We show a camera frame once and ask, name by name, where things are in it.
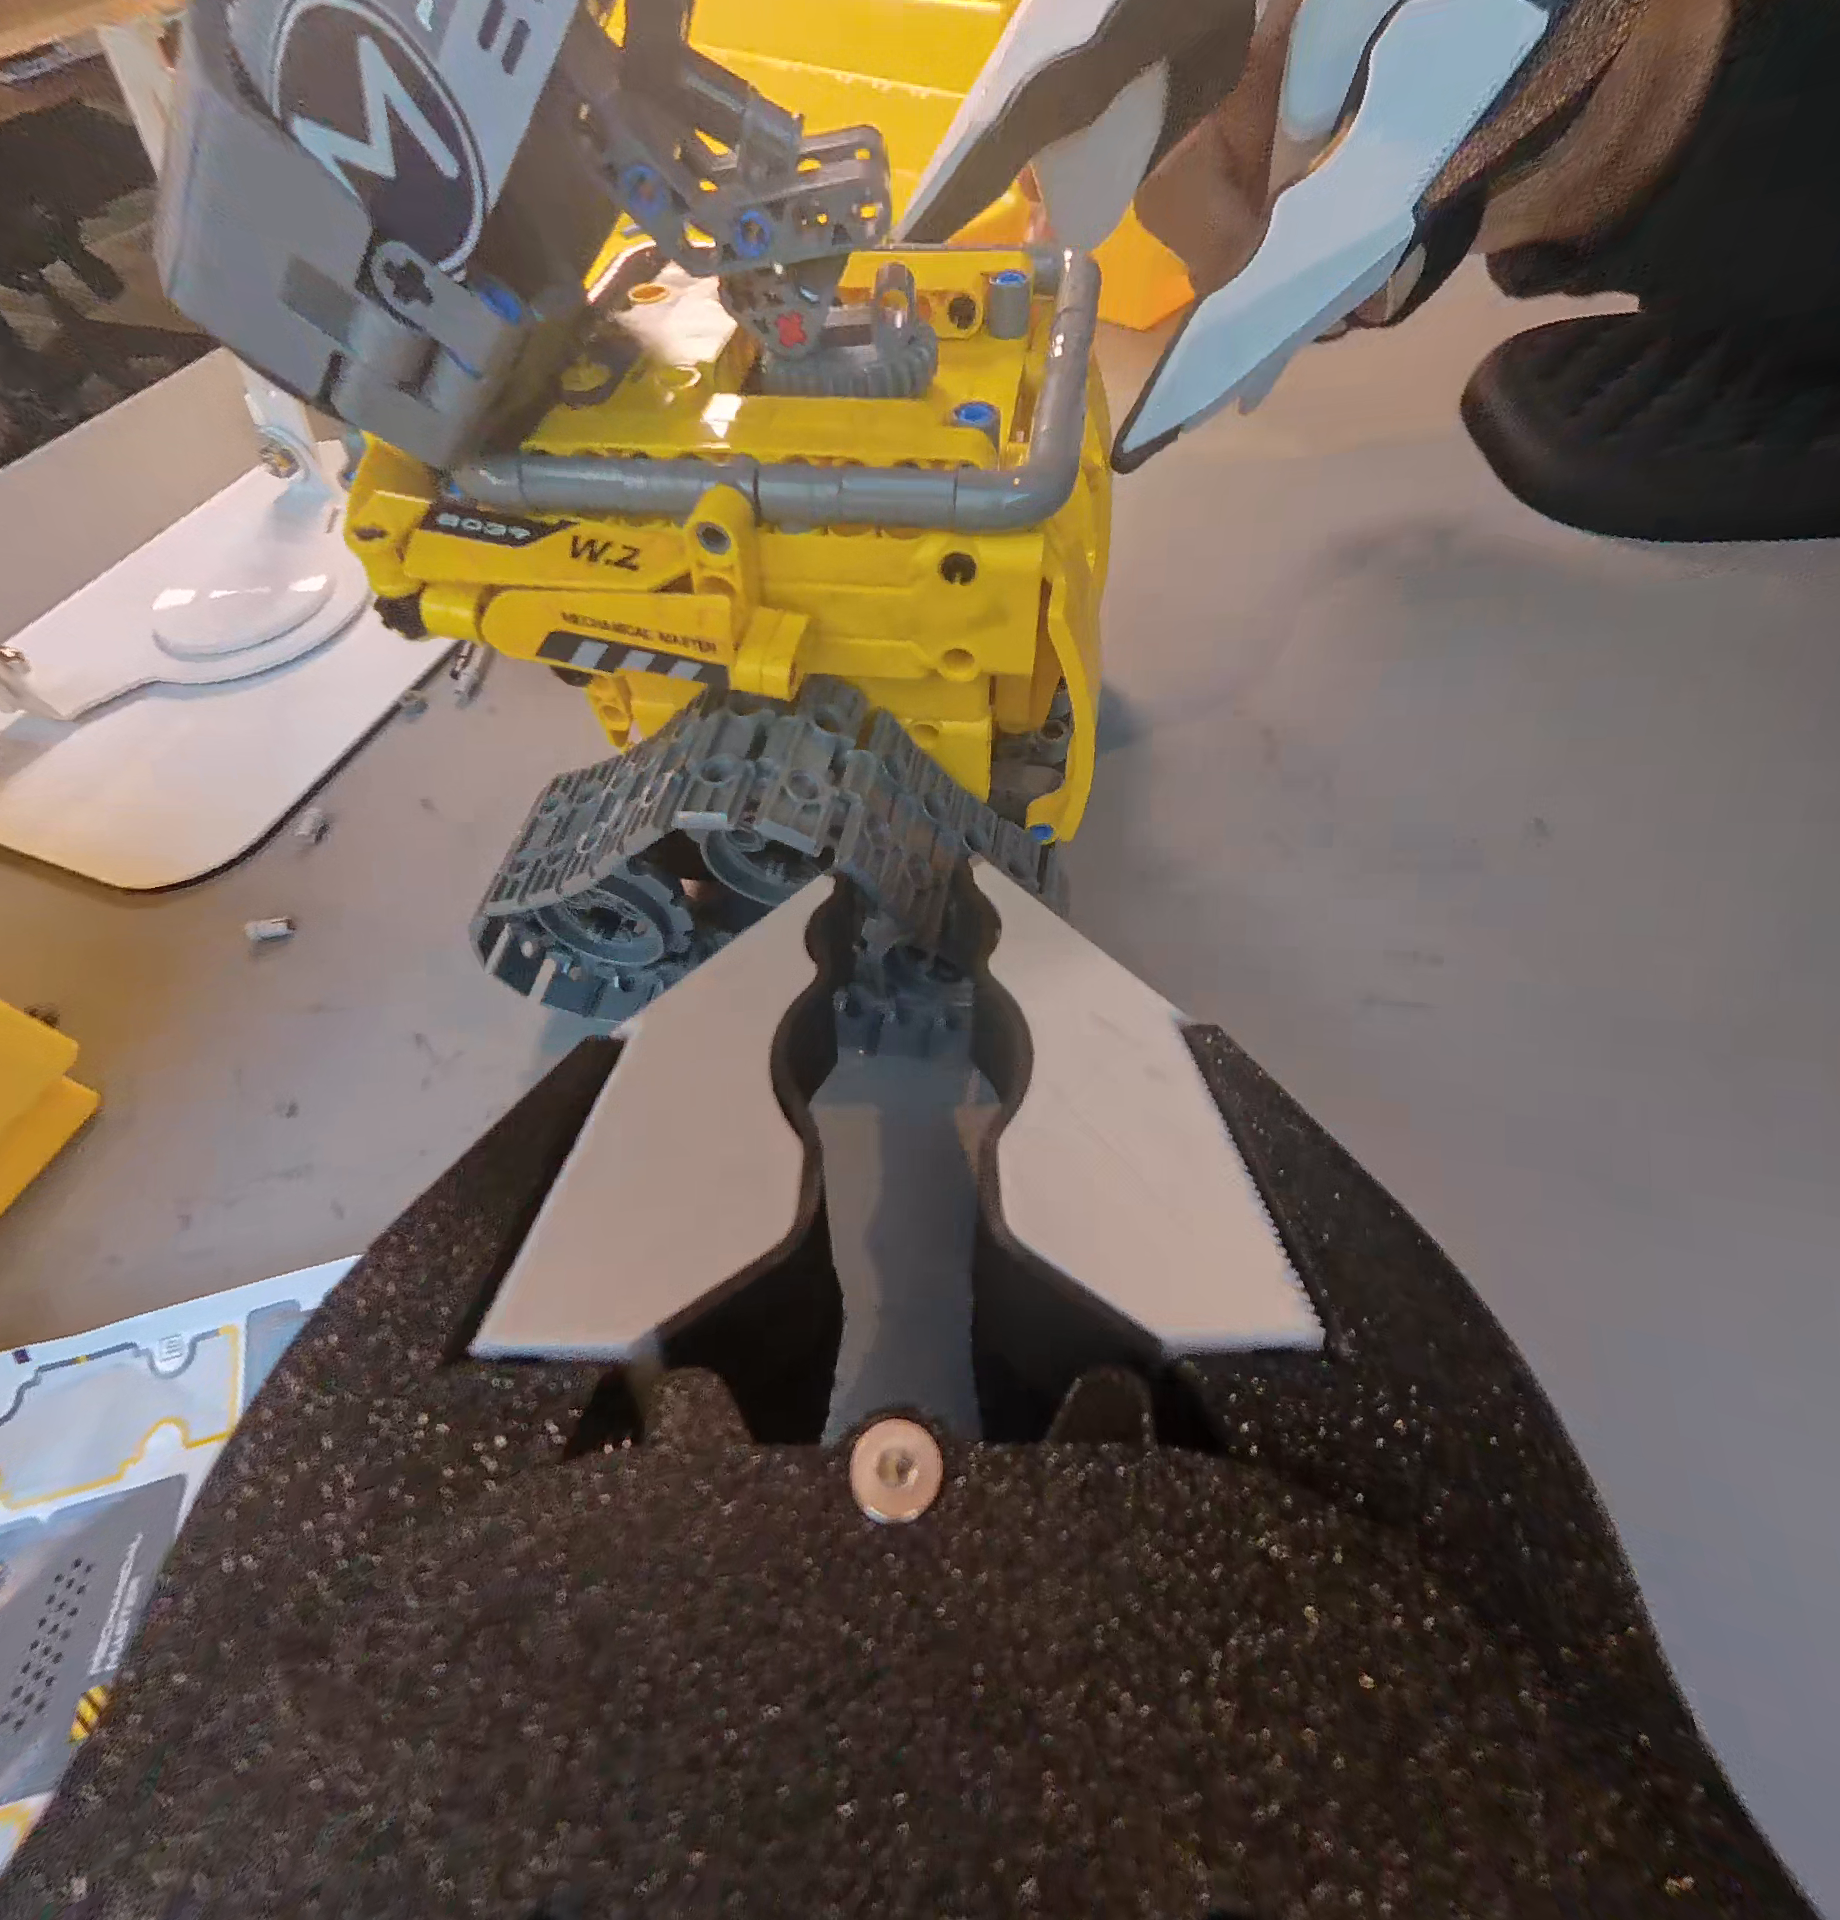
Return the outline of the grey robot model head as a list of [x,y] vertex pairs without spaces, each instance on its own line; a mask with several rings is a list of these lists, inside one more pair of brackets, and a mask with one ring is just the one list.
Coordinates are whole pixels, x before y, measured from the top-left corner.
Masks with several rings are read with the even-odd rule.
[[191,4],[166,294],[253,370],[429,468],[513,451],[627,220],[766,353],[817,348],[892,213],[873,127],[811,134],[687,40],[689,4]]

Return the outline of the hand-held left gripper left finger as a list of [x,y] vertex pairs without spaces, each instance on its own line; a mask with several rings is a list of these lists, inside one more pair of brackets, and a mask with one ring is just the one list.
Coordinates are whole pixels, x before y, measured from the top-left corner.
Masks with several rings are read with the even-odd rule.
[[840,1355],[811,1098],[838,1061],[840,882],[817,876],[620,1031],[472,1351],[639,1392],[706,1369],[758,1443],[815,1444]]

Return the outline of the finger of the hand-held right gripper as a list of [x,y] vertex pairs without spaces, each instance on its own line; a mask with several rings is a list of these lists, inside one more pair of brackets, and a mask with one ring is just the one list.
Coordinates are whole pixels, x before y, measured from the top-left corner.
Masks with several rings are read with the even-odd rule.
[[1292,174],[1245,269],[1199,297],[1126,415],[1133,472],[1223,407],[1257,407],[1292,356],[1413,250],[1418,208],[1553,23],[1531,3],[1309,3],[1274,117]]
[[1250,3],[1031,3],[909,198],[897,236],[945,244],[1017,178],[1037,241],[1097,253],[1135,211],[1196,289],[1260,247],[1260,81]]

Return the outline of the person's right forearm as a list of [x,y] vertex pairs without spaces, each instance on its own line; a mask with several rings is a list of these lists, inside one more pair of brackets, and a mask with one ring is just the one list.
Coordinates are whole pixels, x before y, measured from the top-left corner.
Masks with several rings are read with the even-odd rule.
[[1840,353],[1840,3],[1740,4],[1693,133],[1597,268],[1640,305]]

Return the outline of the white book stand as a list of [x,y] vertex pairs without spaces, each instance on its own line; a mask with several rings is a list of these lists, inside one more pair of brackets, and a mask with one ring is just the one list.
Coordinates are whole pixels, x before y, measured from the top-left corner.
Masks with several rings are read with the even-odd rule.
[[260,466],[227,353],[0,469],[0,851],[210,876],[439,662],[370,610],[333,492]]

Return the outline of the yellow tracked brick robot model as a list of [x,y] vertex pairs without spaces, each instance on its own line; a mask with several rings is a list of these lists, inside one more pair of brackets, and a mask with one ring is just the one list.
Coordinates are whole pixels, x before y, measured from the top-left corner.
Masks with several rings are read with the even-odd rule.
[[379,617],[558,676],[613,745],[501,857],[486,974],[614,1031],[840,876],[864,921],[841,1043],[960,1043],[955,869],[982,854],[1063,911],[1092,789],[1100,278],[1049,248],[860,256],[832,391],[639,244],[517,452],[442,473],[367,441],[347,544]]

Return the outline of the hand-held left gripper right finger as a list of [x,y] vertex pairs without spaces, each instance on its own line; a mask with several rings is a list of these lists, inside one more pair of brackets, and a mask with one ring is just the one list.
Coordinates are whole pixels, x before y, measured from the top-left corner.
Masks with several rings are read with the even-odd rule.
[[998,867],[973,869],[982,1434],[1032,1443],[1100,1367],[1179,1400],[1183,1363],[1317,1355],[1297,1276],[1202,1061],[1218,1031]]

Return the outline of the white sticker sheet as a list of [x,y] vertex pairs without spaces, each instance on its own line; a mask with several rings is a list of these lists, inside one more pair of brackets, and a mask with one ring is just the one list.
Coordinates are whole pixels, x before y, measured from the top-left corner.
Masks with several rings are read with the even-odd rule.
[[215,1460],[354,1265],[0,1352],[0,1873],[105,1712]]

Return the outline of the black mesh office chair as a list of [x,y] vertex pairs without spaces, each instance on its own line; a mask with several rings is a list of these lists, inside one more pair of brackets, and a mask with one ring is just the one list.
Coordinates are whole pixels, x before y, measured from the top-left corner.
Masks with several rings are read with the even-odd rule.
[[1537,515],[1653,543],[1840,541],[1840,373],[1640,310],[1537,325],[1462,395]]

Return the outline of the person's right hand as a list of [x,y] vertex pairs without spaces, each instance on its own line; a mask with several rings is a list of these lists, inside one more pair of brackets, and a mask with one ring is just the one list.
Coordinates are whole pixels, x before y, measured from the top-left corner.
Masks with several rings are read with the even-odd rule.
[[[1197,295],[1257,250],[1299,162],[1319,156],[1319,107],[1343,107],[1390,4],[1260,4],[1233,91],[1156,155],[1133,211]],[[1539,123],[1484,188],[1474,248],[1571,247],[1618,227],[1658,187],[1754,4],[1644,3],[1597,81]]]

